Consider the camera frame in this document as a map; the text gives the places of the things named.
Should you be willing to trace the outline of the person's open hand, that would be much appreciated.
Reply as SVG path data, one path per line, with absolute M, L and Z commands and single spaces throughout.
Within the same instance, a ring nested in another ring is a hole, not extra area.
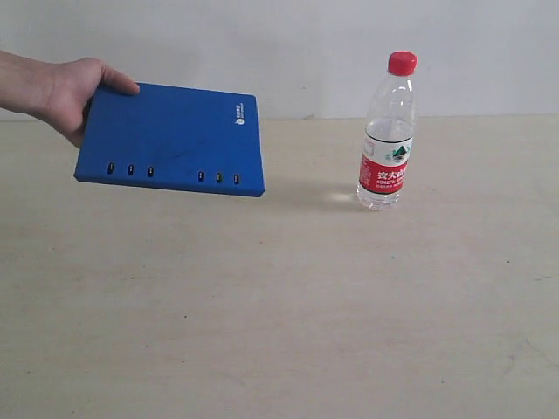
M 136 95 L 140 87 L 128 75 L 97 58 L 65 63 L 34 62 L 31 114 L 47 123 L 76 148 L 84 138 L 91 100 L 100 86 Z

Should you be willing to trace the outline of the person's bare forearm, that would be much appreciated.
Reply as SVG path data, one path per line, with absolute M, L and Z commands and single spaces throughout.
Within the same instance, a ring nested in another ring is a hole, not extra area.
M 40 111 L 44 69 L 42 62 L 1 51 L 1 108 L 32 116 Z

